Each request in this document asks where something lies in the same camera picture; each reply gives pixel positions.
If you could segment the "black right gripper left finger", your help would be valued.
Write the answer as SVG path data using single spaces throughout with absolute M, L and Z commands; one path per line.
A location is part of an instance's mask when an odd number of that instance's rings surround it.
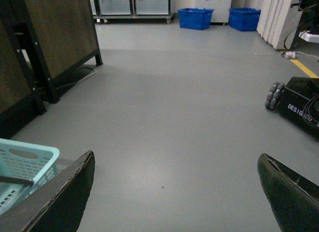
M 91 193 L 95 155 L 87 151 L 0 216 L 2 232 L 75 232 Z

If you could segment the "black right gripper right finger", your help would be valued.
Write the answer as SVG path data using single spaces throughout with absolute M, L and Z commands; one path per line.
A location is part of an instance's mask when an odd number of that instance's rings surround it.
M 257 170 L 280 230 L 317 232 L 319 186 L 266 153 L 258 158 Z

